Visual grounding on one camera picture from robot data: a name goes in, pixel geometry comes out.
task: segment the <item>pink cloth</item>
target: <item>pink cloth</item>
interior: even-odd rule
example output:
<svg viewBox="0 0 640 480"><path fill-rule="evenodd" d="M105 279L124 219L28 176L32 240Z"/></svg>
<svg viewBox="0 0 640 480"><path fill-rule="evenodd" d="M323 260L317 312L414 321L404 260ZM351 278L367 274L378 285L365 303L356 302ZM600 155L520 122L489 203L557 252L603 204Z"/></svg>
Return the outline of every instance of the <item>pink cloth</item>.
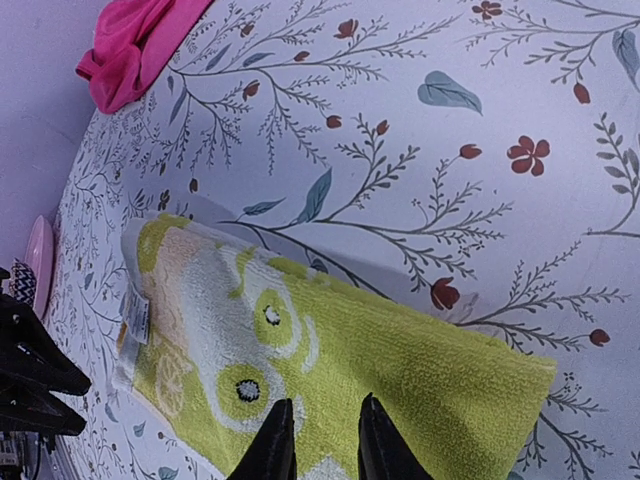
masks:
<svg viewBox="0 0 640 480"><path fill-rule="evenodd" d="M103 113L139 99L213 0L115 0L76 73Z"/></svg>

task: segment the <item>bed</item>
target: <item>bed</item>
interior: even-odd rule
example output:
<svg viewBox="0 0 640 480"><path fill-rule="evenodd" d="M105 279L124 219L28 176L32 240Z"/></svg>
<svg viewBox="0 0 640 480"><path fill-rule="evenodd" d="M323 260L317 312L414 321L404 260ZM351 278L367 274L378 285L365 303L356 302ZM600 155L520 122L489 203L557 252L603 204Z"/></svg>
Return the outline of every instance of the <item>bed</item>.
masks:
<svg viewBox="0 0 640 480"><path fill-rule="evenodd" d="M148 210L556 358L513 478L640 478L640 7L286 3L216 1L87 129L46 319L93 379L79 478L221 478L111 385L120 234Z"/></svg>

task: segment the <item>towel tag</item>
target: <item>towel tag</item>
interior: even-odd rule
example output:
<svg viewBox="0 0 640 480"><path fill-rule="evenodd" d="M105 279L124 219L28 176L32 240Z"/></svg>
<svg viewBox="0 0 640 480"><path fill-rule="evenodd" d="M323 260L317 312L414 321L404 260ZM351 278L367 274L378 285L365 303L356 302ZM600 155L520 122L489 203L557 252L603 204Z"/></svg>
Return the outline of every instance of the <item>towel tag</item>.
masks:
<svg viewBox="0 0 640 480"><path fill-rule="evenodd" d="M140 295L131 280L129 280L126 296L124 321L131 336L147 345L149 343L149 300Z"/></svg>

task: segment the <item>green towel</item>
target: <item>green towel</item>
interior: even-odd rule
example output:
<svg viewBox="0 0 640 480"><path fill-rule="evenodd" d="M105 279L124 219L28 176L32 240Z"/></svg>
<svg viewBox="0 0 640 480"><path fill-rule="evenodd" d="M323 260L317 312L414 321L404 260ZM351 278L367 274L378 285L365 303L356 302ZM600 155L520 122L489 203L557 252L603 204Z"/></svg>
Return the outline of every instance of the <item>green towel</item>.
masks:
<svg viewBox="0 0 640 480"><path fill-rule="evenodd" d="M552 360L183 218L133 221L123 253L151 337L123 333L117 384L225 475L289 397L299 476L357 478L373 392L436 480L504 480L554 379Z"/></svg>

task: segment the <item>folded cloth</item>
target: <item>folded cloth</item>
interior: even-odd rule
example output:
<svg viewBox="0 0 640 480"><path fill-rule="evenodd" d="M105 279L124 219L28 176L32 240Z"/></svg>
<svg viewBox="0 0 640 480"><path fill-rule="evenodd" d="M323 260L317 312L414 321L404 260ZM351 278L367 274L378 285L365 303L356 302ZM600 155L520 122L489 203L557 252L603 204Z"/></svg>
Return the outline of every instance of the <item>folded cloth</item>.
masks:
<svg viewBox="0 0 640 480"><path fill-rule="evenodd" d="M516 353L181 217L122 238L150 339L123 327L116 386L228 475L273 404L295 409L298 475L357 478L373 392L438 480L505 480L555 375Z"/></svg>
<svg viewBox="0 0 640 480"><path fill-rule="evenodd" d="M147 91L213 0L115 0L76 73L98 109L114 113Z"/></svg>

